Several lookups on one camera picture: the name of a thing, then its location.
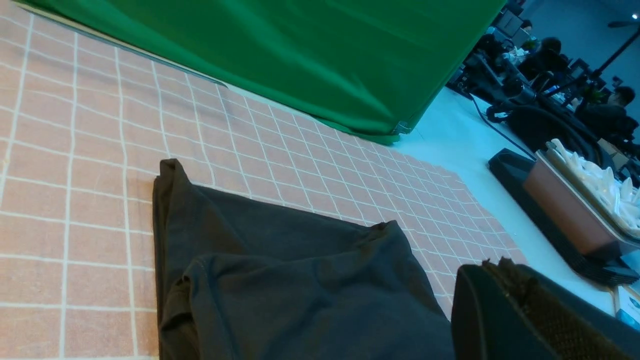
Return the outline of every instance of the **white floor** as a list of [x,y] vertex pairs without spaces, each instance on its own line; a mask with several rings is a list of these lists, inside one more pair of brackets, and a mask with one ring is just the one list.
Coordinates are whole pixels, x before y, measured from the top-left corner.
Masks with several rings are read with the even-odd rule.
[[[479,104],[484,111],[487,104]],[[503,148],[520,151],[480,119],[471,101],[444,88],[416,128],[394,147],[457,172],[513,237],[532,268],[613,315],[611,293],[571,270],[488,170],[487,161]]]

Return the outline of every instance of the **light stand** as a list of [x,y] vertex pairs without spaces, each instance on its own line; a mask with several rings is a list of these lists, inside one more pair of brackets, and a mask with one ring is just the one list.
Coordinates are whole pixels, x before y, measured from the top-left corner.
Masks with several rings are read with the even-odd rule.
[[[613,55],[611,55],[611,57],[609,57],[607,59],[607,61],[605,61],[602,66],[600,66],[599,68],[595,69],[592,73],[590,74],[585,74],[582,73],[582,75],[580,75],[579,77],[577,77],[574,80],[571,80],[570,82],[568,82],[567,84],[564,84],[558,88],[556,88],[555,90],[545,94],[547,97],[552,97],[553,95],[562,92],[564,89],[567,89],[573,85],[578,85],[578,90],[587,90],[588,92],[592,92],[594,90],[594,86],[595,86],[595,79],[599,78],[602,75],[602,72],[609,66],[611,65],[611,63],[620,56],[620,54],[622,54],[622,52],[624,50],[626,50],[629,45],[631,45],[632,42],[634,42],[638,37],[640,37],[640,22],[638,21],[614,21],[609,23],[609,27],[610,28],[622,28],[625,26],[631,26],[631,25],[638,25],[638,29],[637,31],[631,35],[631,37],[624,43],[622,44],[622,46],[615,52],[613,53]],[[562,104],[562,107],[567,106],[573,99],[576,98],[576,94],[571,94],[571,96],[567,97],[564,100],[564,103]]]

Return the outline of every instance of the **brown tray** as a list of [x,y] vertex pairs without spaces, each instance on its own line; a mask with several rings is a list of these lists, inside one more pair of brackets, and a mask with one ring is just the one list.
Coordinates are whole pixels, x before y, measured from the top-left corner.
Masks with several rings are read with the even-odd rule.
[[524,188],[581,254],[612,260],[640,248],[556,151],[536,157]]

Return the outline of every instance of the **cardboard box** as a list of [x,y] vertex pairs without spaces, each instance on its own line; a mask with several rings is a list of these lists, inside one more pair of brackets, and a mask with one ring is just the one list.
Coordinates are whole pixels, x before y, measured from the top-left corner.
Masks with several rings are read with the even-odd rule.
[[604,139],[598,140],[598,145],[600,145],[607,154],[611,155],[613,159],[613,165],[616,167],[613,169],[614,171],[618,171],[622,165],[626,164],[629,161],[629,158],[626,157],[617,147],[613,146],[610,142]]

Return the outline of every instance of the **brown mesh pocket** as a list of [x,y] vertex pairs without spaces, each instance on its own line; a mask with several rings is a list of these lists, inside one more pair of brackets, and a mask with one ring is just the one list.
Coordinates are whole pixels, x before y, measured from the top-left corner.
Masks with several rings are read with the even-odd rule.
[[536,335],[562,359],[631,359],[512,260],[502,258],[498,265],[484,261],[482,267],[524,314]]

